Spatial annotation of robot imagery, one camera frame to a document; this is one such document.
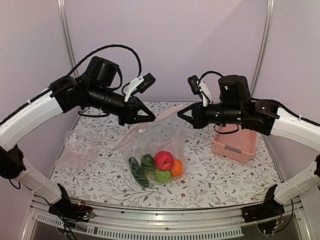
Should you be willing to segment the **clear zip top bag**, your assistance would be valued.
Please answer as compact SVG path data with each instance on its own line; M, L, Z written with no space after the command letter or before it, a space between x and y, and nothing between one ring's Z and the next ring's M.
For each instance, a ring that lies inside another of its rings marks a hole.
M181 160L185 173L185 122L177 115L178 111L182 110L183 108L184 105L179 104L167 109L159 114L155 121L140 123L133 127L117 142L113 150L122 154L130 173L130 157L135 157L141 166L141 158L143 155L150 154L155 160L155 155L161 151L171 153L174 160ZM146 177L149 181L149 187L147 188L167 183L156 182L154 174L146 175Z

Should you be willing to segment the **green yellow toy mango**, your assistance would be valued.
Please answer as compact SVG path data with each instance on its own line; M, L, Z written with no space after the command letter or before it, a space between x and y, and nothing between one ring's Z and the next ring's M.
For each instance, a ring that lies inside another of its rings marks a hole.
M152 176L155 173L155 160L150 154L145 154L140 159L141 168L146 175Z

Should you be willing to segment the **red toy apple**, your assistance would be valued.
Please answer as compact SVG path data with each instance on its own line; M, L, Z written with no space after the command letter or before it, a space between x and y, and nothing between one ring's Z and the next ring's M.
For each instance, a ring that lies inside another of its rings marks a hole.
M154 164L159 171L169 171L174 164L174 157L168 151L160 151L154 157Z

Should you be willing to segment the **dark green toy cucumber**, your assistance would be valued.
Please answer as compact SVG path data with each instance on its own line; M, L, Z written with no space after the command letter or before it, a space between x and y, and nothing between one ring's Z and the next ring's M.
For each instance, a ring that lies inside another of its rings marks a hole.
M133 178L135 179L135 181L142 187L142 188L148 188L149 187L149 180L144 172L144 170L142 169L142 167L140 166L140 164L138 163L138 161L136 160L135 157L130 157L128 159L128 163L129 163L129 168L130 171L133 175Z

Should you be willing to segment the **orange toy fruit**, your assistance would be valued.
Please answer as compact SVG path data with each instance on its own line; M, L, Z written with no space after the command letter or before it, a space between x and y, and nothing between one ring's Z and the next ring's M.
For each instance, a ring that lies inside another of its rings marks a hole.
M173 178L181 177L184 174L184 164L181 160L175 159L170 169Z

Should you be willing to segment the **green toy apple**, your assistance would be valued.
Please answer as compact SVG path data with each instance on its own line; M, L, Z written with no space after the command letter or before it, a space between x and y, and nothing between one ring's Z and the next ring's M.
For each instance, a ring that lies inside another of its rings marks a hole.
M154 172L154 179L158 183L166 183L172 179L172 174L169 170L160 171L156 169Z

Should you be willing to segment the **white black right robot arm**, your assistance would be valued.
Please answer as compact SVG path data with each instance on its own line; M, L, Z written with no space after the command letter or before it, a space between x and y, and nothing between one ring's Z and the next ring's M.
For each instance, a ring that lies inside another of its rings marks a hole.
M243 130L282 137L320 150L319 123L292 112L279 101L251 97L245 76L220 76L219 103L212 103L211 92L201 77L193 75L187 82L192 93L201 96L202 101L180 110L177 115L194 129L203 129L209 124L221 127L235 124ZM261 204L243 207L242 218L250 223L284 214L285 203L319 185L320 158L316 157L305 170L271 186Z

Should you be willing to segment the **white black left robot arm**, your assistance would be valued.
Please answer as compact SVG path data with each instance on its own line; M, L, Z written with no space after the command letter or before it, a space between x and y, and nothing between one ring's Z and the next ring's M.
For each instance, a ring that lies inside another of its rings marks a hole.
M49 212L74 222L87 222L94 216L93 209L85 203L72 203L66 189L36 170L18 148L18 142L48 120L81 107L102 111L102 117L115 115L118 123L134 125L152 122L155 115L136 96L155 83L148 73L139 73L129 83L112 87L115 76L122 72L118 64L90 52L89 64L82 75L70 73L52 82L34 98L28 100L0 122L0 175L24 185L43 197Z

